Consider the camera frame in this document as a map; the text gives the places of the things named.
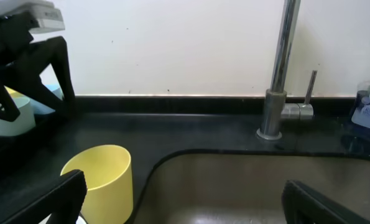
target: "white robot part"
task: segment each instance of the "white robot part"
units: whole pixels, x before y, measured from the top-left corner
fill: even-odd
[[[55,8],[52,2],[43,0],[0,0],[0,16],[11,16],[24,11],[29,11],[39,23],[39,27],[30,30],[32,34],[65,30],[62,13]]]

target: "black tray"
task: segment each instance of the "black tray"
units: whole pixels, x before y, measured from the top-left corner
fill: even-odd
[[[0,179],[23,165],[67,121],[59,114],[37,115],[36,127],[13,137],[0,136]]]

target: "stainless steel sink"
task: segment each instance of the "stainless steel sink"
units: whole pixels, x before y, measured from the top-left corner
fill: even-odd
[[[286,223],[280,198],[289,179],[302,181],[370,220],[369,161],[186,154],[155,170],[134,223]]]

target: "faucet base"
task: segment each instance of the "faucet base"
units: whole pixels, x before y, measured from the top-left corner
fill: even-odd
[[[267,135],[267,134],[263,134],[261,132],[260,128],[258,128],[258,130],[257,130],[257,135],[259,137],[265,139],[265,140],[279,140],[280,138],[282,138],[282,133],[281,132],[279,132],[279,135],[277,135],[277,136],[270,136],[270,135]]]

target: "yellow plastic cup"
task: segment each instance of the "yellow plastic cup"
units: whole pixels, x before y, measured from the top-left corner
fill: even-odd
[[[96,146],[70,159],[60,175],[84,172],[88,192],[81,213],[89,224],[120,224],[133,208],[131,155],[115,145]]]

